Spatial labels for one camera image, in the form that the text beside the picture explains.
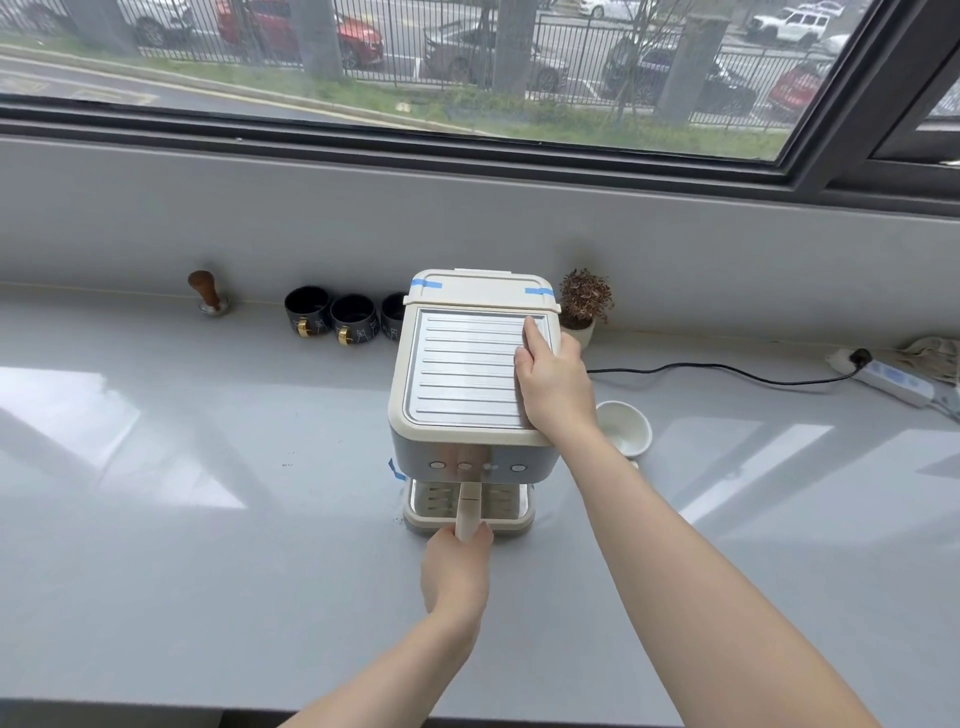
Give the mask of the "person's left forearm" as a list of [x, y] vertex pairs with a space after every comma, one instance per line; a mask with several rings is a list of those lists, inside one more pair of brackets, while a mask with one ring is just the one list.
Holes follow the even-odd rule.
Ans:
[[422, 728], [469, 660], [482, 613], [439, 605], [347, 683], [279, 728]]

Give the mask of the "person's left hand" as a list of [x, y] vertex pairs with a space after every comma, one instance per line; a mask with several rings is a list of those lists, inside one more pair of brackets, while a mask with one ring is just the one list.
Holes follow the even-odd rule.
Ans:
[[452, 526], [439, 529], [427, 541], [421, 562], [427, 613], [477, 628], [489, 598], [490, 556], [490, 551], [473, 551], [473, 540], [459, 540]]

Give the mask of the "person's right forearm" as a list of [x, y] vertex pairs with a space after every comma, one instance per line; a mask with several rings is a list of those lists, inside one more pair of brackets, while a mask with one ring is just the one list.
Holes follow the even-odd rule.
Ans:
[[882, 728], [821, 652], [596, 425], [549, 439], [685, 728]]

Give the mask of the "dark grey car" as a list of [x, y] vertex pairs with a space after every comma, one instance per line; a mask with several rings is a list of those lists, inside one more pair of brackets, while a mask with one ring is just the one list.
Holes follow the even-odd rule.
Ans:
[[[490, 87], [495, 76], [497, 27], [456, 20], [423, 34], [421, 71], [428, 78]], [[534, 42], [526, 75], [527, 91], [558, 93], [570, 78], [569, 62], [555, 49]]]

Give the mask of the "person's right hand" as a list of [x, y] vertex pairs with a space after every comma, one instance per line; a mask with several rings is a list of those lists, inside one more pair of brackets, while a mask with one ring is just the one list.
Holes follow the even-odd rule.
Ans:
[[580, 345], [562, 333], [559, 351], [546, 342], [532, 317], [523, 321], [527, 351], [527, 393], [523, 405], [527, 420], [566, 455], [597, 435], [594, 388], [581, 358]]

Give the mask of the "cream handled portafilter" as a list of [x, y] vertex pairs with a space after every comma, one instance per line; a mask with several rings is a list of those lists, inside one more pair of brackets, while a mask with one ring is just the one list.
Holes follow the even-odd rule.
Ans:
[[462, 542], [473, 540], [482, 516], [483, 484], [462, 482], [459, 489], [454, 532]]

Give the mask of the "cream espresso machine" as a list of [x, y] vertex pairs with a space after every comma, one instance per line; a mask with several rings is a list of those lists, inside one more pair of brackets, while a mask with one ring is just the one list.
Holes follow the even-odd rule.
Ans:
[[553, 286], [533, 273], [480, 269], [428, 269], [414, 278], [443, 286], [410, 285], [404, 299], [388, 405], [392, 459], [408, 478], [403, 518], [424, 533], [455, 528], [460, 484], [480, 482], [481, 522], [499, 535], [521, 535], [534, 523], [534, 487], [559, 455], [526, 418], [514, 354], [526, 317], [558, 352], [556, 295], [524, 293]]

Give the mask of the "black car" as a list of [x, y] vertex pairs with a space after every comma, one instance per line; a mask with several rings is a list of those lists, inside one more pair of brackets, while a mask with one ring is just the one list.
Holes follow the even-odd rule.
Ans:
[[[606, 54], [603, 82], [606, 96], [618, 98], [625, 83], [632, 81], [628, 101], [655, 108], [660, 101], [677, 52], [677, 43], [657, 43], [636, 52], [623, 36]], [[706, 75], [694, 111], [707, 115], [747, 117], [758, 102], [758, 92], [738, 72], [714, 60]]]

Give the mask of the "white power strip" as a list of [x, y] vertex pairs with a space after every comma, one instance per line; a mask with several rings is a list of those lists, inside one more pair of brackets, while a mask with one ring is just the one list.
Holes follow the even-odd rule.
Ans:
[[935, 383], [916, 373], [884, 363], [865, 348], [838, 348], [825, 363], [848, 377], [918, 409], [933, 408], [960, 425], [960, 389]]

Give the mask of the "white ceramic cup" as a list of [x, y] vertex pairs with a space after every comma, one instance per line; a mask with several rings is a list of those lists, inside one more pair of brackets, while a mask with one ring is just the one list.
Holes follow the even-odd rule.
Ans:
[[654, 439], [648, 418], [627, 402], [608, 400], [596, 405], [596, 420], [606, 440], [639, 469], [640, 458], [650, 449]]

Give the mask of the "wooden handled coffee tamper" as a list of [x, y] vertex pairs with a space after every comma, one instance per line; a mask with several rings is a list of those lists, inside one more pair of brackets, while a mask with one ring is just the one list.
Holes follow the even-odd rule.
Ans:
[[213, 273], [207, 270], [196, 270], [188, 274], [187, 284], [198, 295], [198, 310], [211, 318], [221, 317], [231, 309], [226, 294], [217, 289]]

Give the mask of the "black metal fence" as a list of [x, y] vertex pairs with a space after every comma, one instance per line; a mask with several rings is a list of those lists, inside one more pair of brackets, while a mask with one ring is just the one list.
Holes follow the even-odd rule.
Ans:
[[[131, 39], [139, 54], [150, 60], [161, 60], [179, 65], [207, 66], [260, 66], [283, 70], [304, 69], [304, 58], [294, 28], [301, 57], [300, 63], [270, 61], [259, 54], [253, 42], [253, 35], [244, 20], [244, 10], [239, 0], [230, 0], [232, 17], [240, 21], [244, 41], [249, 44], [247, 55], [237, 54], [224, 43], [219, 35], [214, 6], [216, 0], [189, 0], [193, 11], [196, 30], [189, 40], [169, 48], [151, 48], [141, 46], [133, 29], [126, 23], [117, 4], [117, 0], [92, 0], [113, 4], [117, 15], [107, 17], [107, 28], [114, 29], [117, 22], [125, 30], [122, 39]], [[290, 0], [292, 24], [294, 17]], [[628, 101], [627, 92], [634, 90], [633, 82], [625, 82], [619, 97], [611, 99], [606, 94], [603, 81], [603, 66], [608, 52], [627, 37], [632, 43], [631, 51], [658, 43], [677, 43], [684, 30], [684, 19], [680, 16], [680, 5], [659, 3], [657, 0], [573, 0], [570, 9], [562, 8], [567, 0], [542, 0], [534, 19], [533, 43], [550, 46], [569, 63], [569, 78], [565, 89], [558, 93], [533, 92], [525, 87], [525, 97], [534, 102], [565, 104], [578, 108], [624, 108], [629, 114], [651, 114], [656, 107], [638, 105]], [[384, 43], [384, 60], [381, 65], [356, 70], [343, 67], [337, 37], [337, 25], [334, 29], [339, 47], [342, 73], [344, 78], [368, 83], [378, 83], [394, 88], [425, 86], [432, 91], [471, 87], [491, 89], [494, 85], [483, 83], [474, 85], [428, 78], [422, 71], [424, 33], [429, 27], [441, 26], [456, 20], [479, 21], [483, 28], [495, 25], [498, 33], [498, 12], [483, 9], [455, 0], [332, 0], [334, 15], [341, 14], [357, 18], [373, 25], [380, 32]], [[748, 85], [757, 92], [757, 102], [750, 116], [734, 117], [728, 115], [706, 114], [693, 110], [690, 116], [692, 124], [717, 128], [785, 128], [793, 122], [773, 119], [768, 115], [766, 96], [775, 81], [788, 69], [806, 61], [826, 61], [834, 63], [839, 59], [848, 41], [849, 33], [838, 33], [834, 21], [840, 6], [826, 2], [814, 5], [799, 5], [796, 8], [814, 7], [820, 12], [834, 16], [822, 36], [813, 47], [803, 50], [792, 45], [764, 45], [747, 40], [746, 22], [734, 22], [726, 31], [719, 48], [714, 54], [712, 69], [716, 60], [731, 70], [743, 75]]]

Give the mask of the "red car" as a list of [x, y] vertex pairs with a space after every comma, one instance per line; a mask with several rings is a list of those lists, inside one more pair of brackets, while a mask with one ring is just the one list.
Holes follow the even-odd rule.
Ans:
[[767, 113], [775, 120], [799, 120], [816, 98], [828, 78], [832, 64], [825, 60], [807, 60], [783, 72], [767, 93]]
[[[270, 62], [299, 64], [302, 61], [287, 0], [239, 0], [243, 18], [260, 56]], [[216, 0], [214, 6], [221, 40], [238, 55], [246, 56], [240, 21], [233, 18], [231, 0]], [[335, 13], [337, 38], [345, 70], [379, 67], [385, 57], [380, 31], [363, 20]]]

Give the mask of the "beige cloth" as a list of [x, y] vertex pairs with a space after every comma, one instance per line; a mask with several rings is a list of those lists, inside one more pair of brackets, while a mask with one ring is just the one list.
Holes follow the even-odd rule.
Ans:
[[923, 337], [899, 349], [896, 355], [925, 378], [960, 389], [960, 339]]

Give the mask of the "white car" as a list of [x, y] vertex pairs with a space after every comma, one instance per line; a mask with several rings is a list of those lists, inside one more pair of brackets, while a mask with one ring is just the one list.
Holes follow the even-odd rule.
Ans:
[[834, 16], [814, 6], [785, 7], [773, 14], [750, 18], [745, 29], [747, 41], [764, 45], [792, 45], [808, 50], [822, 40]]

